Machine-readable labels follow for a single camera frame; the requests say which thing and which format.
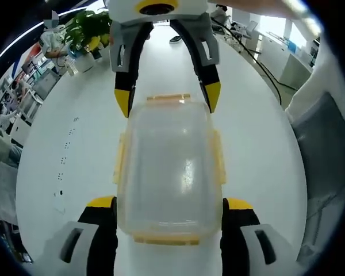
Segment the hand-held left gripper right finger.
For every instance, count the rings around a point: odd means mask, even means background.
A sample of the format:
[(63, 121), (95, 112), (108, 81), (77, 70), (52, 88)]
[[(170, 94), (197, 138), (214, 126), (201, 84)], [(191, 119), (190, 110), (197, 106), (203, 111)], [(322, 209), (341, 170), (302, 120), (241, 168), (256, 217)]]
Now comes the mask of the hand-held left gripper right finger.
[(299, 275), (291, 244), (244, 200), (223, 199), (220, 249), (222, 275)]

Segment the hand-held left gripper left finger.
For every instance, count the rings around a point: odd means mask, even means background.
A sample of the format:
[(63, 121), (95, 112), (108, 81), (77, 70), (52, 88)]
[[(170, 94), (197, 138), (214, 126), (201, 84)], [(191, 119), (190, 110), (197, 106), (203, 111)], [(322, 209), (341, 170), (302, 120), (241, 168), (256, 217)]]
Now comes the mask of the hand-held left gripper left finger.
[(117, 198), (93, 199), (56, 233), (56, 275), (114, 275)]

